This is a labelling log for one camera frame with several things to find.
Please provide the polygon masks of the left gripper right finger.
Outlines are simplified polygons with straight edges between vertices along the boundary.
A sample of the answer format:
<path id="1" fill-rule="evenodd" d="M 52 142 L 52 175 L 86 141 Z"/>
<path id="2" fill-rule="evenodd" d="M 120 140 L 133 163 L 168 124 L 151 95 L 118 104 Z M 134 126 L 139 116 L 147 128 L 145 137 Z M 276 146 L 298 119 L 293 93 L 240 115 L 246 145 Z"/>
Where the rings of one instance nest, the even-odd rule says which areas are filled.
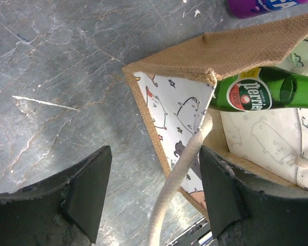
<path id="1" fill-rule="evenodd" d="M 308 245 L 308 191 L 261 178 L 205 146 L 199 156 L 218 245 Z"/>

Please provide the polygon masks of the green bottle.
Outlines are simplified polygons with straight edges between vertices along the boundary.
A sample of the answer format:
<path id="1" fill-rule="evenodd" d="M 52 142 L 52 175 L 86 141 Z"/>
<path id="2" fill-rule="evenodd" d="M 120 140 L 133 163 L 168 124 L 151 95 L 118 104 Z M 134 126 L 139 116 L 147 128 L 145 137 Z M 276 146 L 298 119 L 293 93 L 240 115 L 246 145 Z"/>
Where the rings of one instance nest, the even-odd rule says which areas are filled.
<path id="1" fill-rule="evenodd" d="M 308 76 L 258 67 L 217 83 L 210 107 L 226 112 L 308 109 Z"/>

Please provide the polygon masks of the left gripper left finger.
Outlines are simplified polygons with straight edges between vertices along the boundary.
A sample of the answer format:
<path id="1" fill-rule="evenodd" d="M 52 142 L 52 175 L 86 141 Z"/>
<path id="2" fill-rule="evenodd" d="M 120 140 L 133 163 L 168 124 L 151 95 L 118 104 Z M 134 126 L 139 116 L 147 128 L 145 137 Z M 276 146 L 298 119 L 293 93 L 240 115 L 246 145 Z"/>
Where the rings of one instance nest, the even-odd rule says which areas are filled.
<path id="1" fill-rule="evenodd" d="M 14 193 L 0 194 L 0 245 L 96 243 L 112 163 L 110 146 Z"/>

